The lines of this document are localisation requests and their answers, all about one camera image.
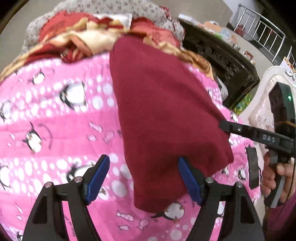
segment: blue gripper pad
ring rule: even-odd
[[[184,157],[179,158],[178,168],[192,201],[201,206],[204,200],[204,175]]]
[[[89,205],[92,201],[96,200],[105,177],[110,168],[110,159],[107,155],[102,155],[100,159],[97,161],[94,167],[89,168],[85,175],[84,182],[87,185],[87,194],[85,197],[86,205]]]

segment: metal bolt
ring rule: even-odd
[[[45,185],[44,185],[46,188],[49,188],[49,187],[51,187],[52,186],[52,182],[47,182],[47,183],[45,183]]]
[[[207,183],[213,183],[213,182],[214,182],[214,179],[211,178],[211,177],[207,177],[207,178],[205,179],[205,181],[206,181]]]
[[[237,182],[236,185],[238,188],[242,188],[244,186],[244,184],[242,184],[241,182]]]
[[[79,183],[82,181],[82,177],[75,177],[74,182]]]

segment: pink bedsheet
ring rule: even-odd
[[[217,84],[198,69],[188,68],[225,118],[241,123],[222,105]],[[187,238],[200,209],[189,195],[157,218],[133,205],[133,179],[124,160],[109,54],[74,64],[59,59],[37,61],[6,79],[0,97],[0,223],[13,240],[21,240],[44,183],[67,183],[83,175],[101,154],[109,155],[110,170],[88,210],[102,241]],[[245,153],[245,147],[253,143],[237,135],[231,135],[229,142],[234,162],[213,178],[229,185],[242,181],[256,201],[260,189],[248,186]],[[67,204],[64,207],[70,240],[77,240]],[[221,202],[212,241],[218,238],[223,212]]]

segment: silver railing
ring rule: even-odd
[[[279,52],[280,52],[280,50],[281,50],[281,48],[283,46],[283,43],[284,43],[285,38],[286,38],[286,35],[283,33],[282,30],[280,30],[277,26],[275,26],[271,21],[269,21],[267,18],[265,18],[261,14],[257,13],[256,11],[254,11],[252,9],[249,9],[249,8],[247,8],[247,7],[245,7],[244,5],[241,5],[241,4],[239,4],[239,7],[244,8],[244,10],[243,10],[243,13],[242,13],[242,15],[241,15],[241,17],[240,17],[240,19],[239,19],[239,21],[238,21],[238,23],[237,23],[234,31],[236,31],[236,29],[238,28],[238,26],[242,22],[244,16],[246,16],[245,18],[247,18],[247,20],[244,23],[244,26],[242,28],[242,31],[244,32],[244,34],[246,34],[247,36],[249,36],[253,40],[255,40],[257,43],[259,43],[264,49],[266,49],[268,51],[268,53],[271,54],[271,56],[273,57],[273,59],[272,59],[271,62],[274,63],[276,57],[278,56],[278,54],[279,54]],[[260,19],[264,19],[265,22],[269,23],[269,25],[271,27],[268,26],[265,22],[261,21]],[[247,23],[248,23],[249,20],[251,20],[252,23],[251,23],[251,26],[249,27],[249,30],[245,32],[244,31],[244,28],[247,25]],[[256,39],[254,36],[256,35],[257,30],[258,30],[258,28],[259,28],[260,25],[263,25],[264,26],[264,30],[263,30],[261,36],[259,37],[259,39]],[[251,29],[252,29],[253,26],[255,26],[255,32],[253,34],[250,34],[250,32],[252,32]],[[264,43],[261,43],[260,40],[261,40],[261,38],[262,38],[262,36],[263,36],[263,34],[264,34],[264,32],[265,32],[266,29],[268,29],[269,35],[268,35],[267,39],[265,40],[265,42]],[[274,40],[273,40],[271,46],[270,47],[269,46],[267,47],[266,46],[266,43],[267,43],[268,39],[270,38],[270,35],[273,34],[273,33],[275,34]],[[274,43],[275,43],[275,41],[276,41],[277,38],[281,39],[281,43],[280,43],[279,47],[276,50],[276,54],[273,54],[271,52],[271,49],[274,46]]]
[[[296,62],[295,62],[295,59],[294,59],[294,56],[292,54],[292,46],[290,48],[290,51],[287,55],[287,60],[290,61],[291,65],[296,69]]]

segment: hand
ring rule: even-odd
[[[275,182],[275,170],[273,170],[270,166],[270,155],[269,152],[264,156],[264,168],[262,172],[263,183],[261,187],[262,194],[264,196],[268,196],[272,189],[275,189],[276,182]],[[294,178],[292,190],[290,196],[288,197],[288,193],[290,190],[292,176],[293,176],[293,166],[294,164],[282,164],[278,163],[276,166],[276,172],[281,176],[286,176],[286,182],[283,188],[283,192],[281,193],[279,201],[284,203],[287,198],[289,199],[295,193],[295,183],[296,178]]]

